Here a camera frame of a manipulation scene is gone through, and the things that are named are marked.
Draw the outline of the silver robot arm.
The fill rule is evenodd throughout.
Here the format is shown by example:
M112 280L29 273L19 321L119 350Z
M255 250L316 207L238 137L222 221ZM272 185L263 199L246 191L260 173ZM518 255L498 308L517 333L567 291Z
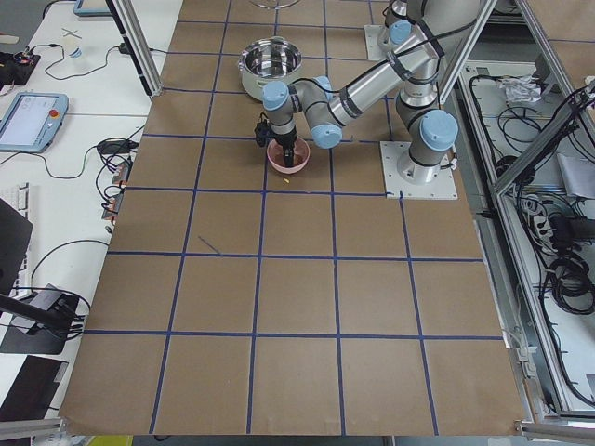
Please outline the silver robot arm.
M390 0L383 13L384 29L377 42L384 51L389 51L409 37L418 14L414 2L405 0Z
M481 8L479 1L389 2L380 35L384 60L339 90L325 76L266 84L257 144L274 141L283 165L291 167L298 144L295 114L304 114L319 148L332 149L343 138L344 127L397 90L396 110L412 137L398 159L399 174L412 184L431 182L458 134L456 119L439 106L440 63L470 37Z

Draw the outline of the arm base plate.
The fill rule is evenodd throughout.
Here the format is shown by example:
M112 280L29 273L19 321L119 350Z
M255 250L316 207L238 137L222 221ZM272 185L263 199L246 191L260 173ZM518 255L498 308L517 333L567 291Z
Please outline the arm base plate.
M364 26L364 38L368 60L383 60L389 52L393 51L399 45L392 39L395 31L395 24L392 24L389 27L373 24Z
M408 141L381 141L381 163L385 194L389 199L446 200L458 199L453 171L444 155L435 166L416 164L409 153Z

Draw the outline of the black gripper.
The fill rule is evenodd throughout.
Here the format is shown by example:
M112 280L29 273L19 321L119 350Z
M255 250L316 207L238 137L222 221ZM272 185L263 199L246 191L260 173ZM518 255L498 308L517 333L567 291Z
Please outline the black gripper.
M260 115L254 133L255 141L260 147L264 147L267 141L274 138L275 141L281 145L279 149L279 157L284 160L284 166L286 168L294 166L294 147L297 140L297 130L293 118L290 118L282 125L274 125L270 123L267 115Z

